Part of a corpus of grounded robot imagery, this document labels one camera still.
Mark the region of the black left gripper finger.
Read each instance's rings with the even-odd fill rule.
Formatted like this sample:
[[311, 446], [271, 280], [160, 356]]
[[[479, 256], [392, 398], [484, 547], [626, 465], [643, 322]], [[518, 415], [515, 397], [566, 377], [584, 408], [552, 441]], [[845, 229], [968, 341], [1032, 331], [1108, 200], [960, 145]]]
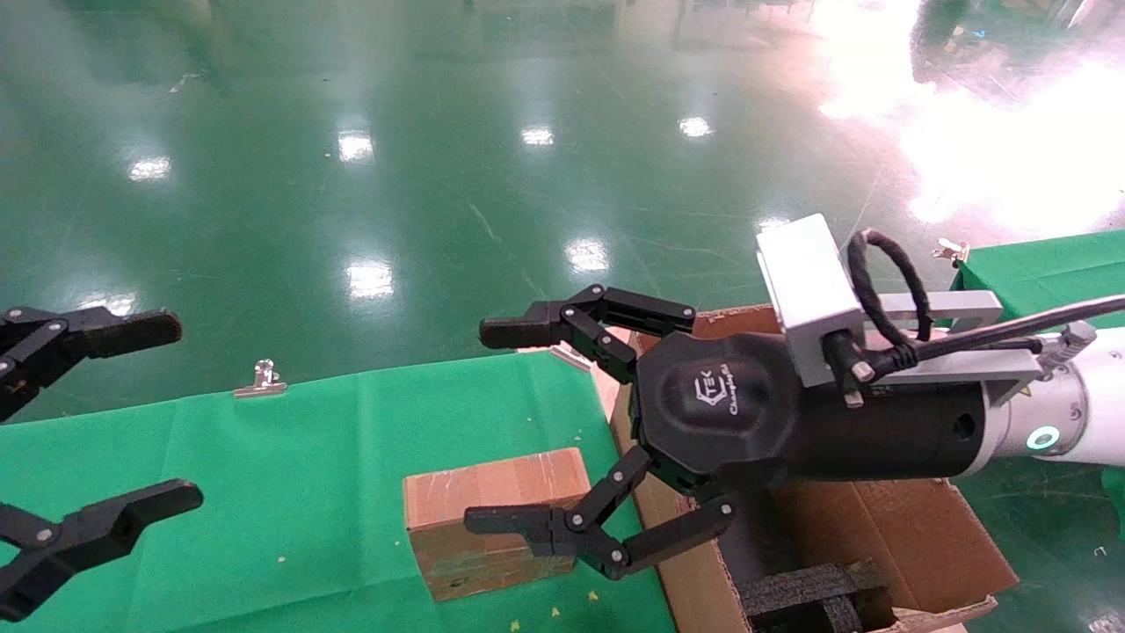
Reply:
[[158, 349], [182, 336], [179, 316], [166, 309], [129, 316], [117, 316], [105, 306], [68, 313], [7, 309], [1, 324], [1, 421], [11, 421], [82, 360]]
[[26, 620], [76, 575], [129, 557], [148, 526], [202, 504], [201, 489], [184, 478], [96, 501], [57, 522], [4, 504], [1, 537], [17, 554], [1, 569], [1, 617]]

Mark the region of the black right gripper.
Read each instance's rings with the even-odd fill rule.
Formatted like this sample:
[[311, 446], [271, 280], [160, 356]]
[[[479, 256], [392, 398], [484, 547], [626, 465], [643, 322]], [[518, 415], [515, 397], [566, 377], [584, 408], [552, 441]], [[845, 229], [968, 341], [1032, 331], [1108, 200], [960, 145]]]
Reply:
[[[781, 336], [700, 340], [686, 335], [695, 318], [684, 304], [591, 284], [566, 300], [531, 302], [522, 316], [483, 319], [487, 349], [566, 342], [619, 385], [634, 382], [632, 436], [640, 447], [628, 450], [573, 509], [470, 507], [465, 528], [518, 535], [534, 557], [578, 558], [620, 580], [714, 540], [736, 516], [720, 496], [626, 541], [614, 539], [608, 518], [649, 473], [677, 492], [719, 494], [807, 481], [958, 477], [979, 456], [987, 421], [979, 385], [892, 385], [850, 409], [835, 385], [802, 385]], [[634, 349], [610, 327], [663, 340], [636, 360]]]

